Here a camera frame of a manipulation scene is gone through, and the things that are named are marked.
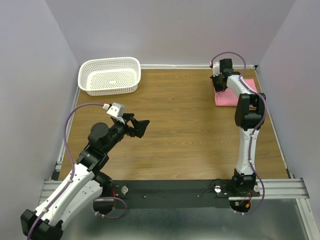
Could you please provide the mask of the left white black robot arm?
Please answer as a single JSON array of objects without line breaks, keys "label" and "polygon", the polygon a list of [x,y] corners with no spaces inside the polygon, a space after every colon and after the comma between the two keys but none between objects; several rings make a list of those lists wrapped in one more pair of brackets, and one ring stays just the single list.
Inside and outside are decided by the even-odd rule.
[{"label": "left white black robot arm", "polygon": [[125,113],[109,127],[98,122],[91,127],[88,144],[73,164],[69,175],[35,210],[25,210],[22,232],[29,240],[59,240],[70,221],[95,199],[111,195],[112,180],[101,169],[109,160],[109,151],[126,135],[142,138],[149,120],[136,120]]}]

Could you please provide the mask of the pink t shirt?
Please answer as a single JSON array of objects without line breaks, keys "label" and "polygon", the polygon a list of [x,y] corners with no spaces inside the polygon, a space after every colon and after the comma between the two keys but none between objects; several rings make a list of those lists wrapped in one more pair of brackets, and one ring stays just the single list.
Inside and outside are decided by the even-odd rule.
[{"label": "pink t shirt", "polygon": [[[257,91],[257,87],[253,78],[244,79],[244,81],[252,88],[255,92]],[[214,100],[215,105],[217,107],[236,107],[238,104],[238,97],[234,94],[234,92],[227,88],[225,91],[217,92],[214,90]]]}]

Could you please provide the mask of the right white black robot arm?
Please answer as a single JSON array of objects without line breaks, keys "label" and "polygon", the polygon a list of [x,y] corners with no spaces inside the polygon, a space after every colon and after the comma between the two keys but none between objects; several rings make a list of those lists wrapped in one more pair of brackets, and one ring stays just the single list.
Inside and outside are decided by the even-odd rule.
[{"label": "right white black robot arm", "polygon": [[234,71],[230,58],[210,63],[210,77],[216,93],[231,90],[238,97],[234,121],[239,129],[238,160],[227,186],[234,195],[241,196],[252,191],[256,185],[255,156],[260,128],[266,118],[266,96],[255,91]]}]

